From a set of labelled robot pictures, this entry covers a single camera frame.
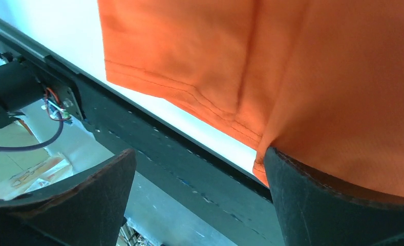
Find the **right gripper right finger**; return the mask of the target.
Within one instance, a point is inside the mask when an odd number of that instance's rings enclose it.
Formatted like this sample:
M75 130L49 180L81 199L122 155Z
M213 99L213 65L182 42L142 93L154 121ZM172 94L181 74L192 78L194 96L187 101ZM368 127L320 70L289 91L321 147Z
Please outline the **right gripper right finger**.
M404 245L404 199L342 182L275 148L264 157L286 245Z

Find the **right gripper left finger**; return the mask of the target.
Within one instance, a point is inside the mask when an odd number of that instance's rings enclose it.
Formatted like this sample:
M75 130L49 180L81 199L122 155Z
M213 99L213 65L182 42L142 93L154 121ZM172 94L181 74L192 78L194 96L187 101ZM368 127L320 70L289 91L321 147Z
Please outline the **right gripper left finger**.
M115 245L136 171L135 151L47 187L0 200L0 245Z

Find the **orange t-shirt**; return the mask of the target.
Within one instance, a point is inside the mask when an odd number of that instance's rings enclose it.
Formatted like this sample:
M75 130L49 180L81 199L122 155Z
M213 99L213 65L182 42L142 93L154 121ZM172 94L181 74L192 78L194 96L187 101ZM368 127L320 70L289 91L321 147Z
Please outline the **orange t-shirt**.
M404 203L404 1L99 1L107 80Z

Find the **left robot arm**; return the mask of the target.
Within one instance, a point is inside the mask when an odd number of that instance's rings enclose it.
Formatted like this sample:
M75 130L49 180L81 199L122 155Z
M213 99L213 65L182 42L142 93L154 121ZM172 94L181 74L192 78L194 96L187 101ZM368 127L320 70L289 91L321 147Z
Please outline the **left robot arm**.
M43 98L38 69L27 61L0 66L0 129L11 124L21 108Z

